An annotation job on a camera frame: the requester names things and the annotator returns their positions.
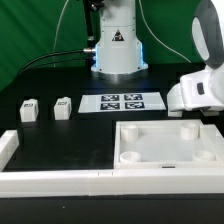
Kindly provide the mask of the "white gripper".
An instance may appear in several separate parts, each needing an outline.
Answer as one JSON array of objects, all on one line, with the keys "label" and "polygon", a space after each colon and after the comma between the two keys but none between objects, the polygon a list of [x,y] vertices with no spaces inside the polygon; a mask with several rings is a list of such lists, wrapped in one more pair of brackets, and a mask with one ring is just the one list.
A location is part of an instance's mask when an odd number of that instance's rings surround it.
[{"label": "white gripper", "polygon": [[224,65],[183,75],[167,94],[167,103],[170,112],[223,111]]}]

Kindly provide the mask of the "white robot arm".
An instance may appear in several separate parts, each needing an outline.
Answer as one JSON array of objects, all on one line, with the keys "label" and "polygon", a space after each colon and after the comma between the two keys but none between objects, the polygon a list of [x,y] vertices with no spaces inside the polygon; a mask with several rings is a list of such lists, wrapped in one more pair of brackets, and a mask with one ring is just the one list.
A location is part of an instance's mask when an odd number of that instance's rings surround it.
[{"label": "white robot arm", "polygon": [[[100,12],[101,37],[88,51],[95,55],[92,74],[127,79],[144,71],[142,43],[136,36],[135,5],[140,0],[91,0]],[[191,34],[205,68],[184,75],[167,94],[170,112],[224,110],[224,0],[201,0]]]}]

